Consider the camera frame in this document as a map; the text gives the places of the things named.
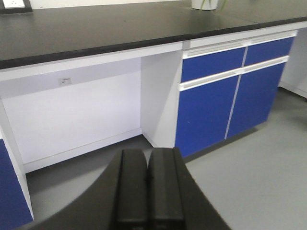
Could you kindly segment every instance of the white wall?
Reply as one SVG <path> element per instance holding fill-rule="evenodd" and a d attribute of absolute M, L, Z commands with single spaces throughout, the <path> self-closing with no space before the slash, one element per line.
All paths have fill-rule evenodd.
<path fill-rule="evenodd" d="M 300 29 L 290 59 L 284 68 L 280 86 L 307 98 L 307 28 Z"/>
<path fill-rule="evenodd" d="M 112 4 L 155 2 L 155 1 L 169 1 L 169 0 L 30 0 L 33 9 L 112 5 Z"/>
<path fill-rule="evenodd" d="M 140 130 L 140 64 L 136 58 L 32 76 L 20 95 L 3 92 L 23 163 Z M 72 85 L 60 87 L 65 76 Z"/>

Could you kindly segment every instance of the black countertop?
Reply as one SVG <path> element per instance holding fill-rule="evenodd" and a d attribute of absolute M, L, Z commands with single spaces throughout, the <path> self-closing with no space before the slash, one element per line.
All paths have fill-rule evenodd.
<path fill-rule="evenodd" d="M 0 15 L 0 69 L 302 21 L 306 0 L 230 0 L 222 11 L 181 0 Z"/>

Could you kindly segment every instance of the white baseboard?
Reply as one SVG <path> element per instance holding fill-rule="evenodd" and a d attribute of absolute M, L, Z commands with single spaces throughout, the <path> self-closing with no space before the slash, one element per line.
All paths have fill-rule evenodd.
<path fill-rule="evenodd" d="M 26 173 L 37 170 L 37 169 L 41 169 L 44 168 L 46 166 L 55 164 L 55 163 L 59 163 L 61 161 L 65 161 L 68 160 L 70 158 L 76 157 L 76 156 L 80 156 L 83 155 L 85 153 L 100 149 L 102 147 L 108 146 L 108 145 L 112 145 L 115 144 L 117 142 L 135 137 L 142 134 L 142 130 L 141 128 L 137 128 L 134 130 L 131 130 L 129 132 L 126 133 L 121 133 L 118 134 L 116 136 L 113 137 L 109 137 L 100 141 L 96 141 L 94 143 L 90 143 L 88 145 L 84 145 L 84 146 L 80 146 L 77 147 L 75 149 L 71 149 L 65 152 L 61 152 L 58 153 L 56 155 L 50 156 L 50 157 L 46 157 L 43 159 L 39 159 L 37 161 L 33 161 L 30 163 L 26 163 L 24 164 L 24 170 Z"/>
<path fill-rule="evenodd" d="M 299 89 L 299 88 L 297 88 L 297 87 L 295 87 L 293 85 L 290 85 L 290 84 L 288 84 L 288 83 L 286 83 L 284 81 L 280 81 L 279 82 L 279 86 L 284 88 L 284 89 L 286 89 L 286 90 L 294 92 L 294 93 L 296 93 L 296 94 L 298 94 L 298 95 L 300 95 L 302 97 L 307 98 L 307 92 L 306 91 L 301 90 L 301 89 Z"/>

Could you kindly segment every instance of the cabinet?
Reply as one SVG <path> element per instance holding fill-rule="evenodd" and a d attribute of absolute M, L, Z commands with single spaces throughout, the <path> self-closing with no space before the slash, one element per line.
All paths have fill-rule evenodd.
<path fill-rule="evenodd" d="M 14 229 L 33 221 L 12 162 L 0 139 L 0 223 L 1 229 Z"/>
<path fill-rule="evenodd" d="M 183 156 L 268 119 L 294 35 L 186 51 L 175 141 Z"/>

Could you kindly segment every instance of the gray floor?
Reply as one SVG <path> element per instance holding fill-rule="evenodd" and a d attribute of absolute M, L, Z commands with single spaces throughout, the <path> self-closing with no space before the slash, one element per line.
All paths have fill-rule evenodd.
<path fill-rule="evenodd" d="M 151 145 L 138 136 L 29 173 L 35 222 L 78 197 L 124 148 Z M 280 89 L 269 121 L 186 159 L 192 176 L 233 230 L 307 229 L 307 103 Z"/>

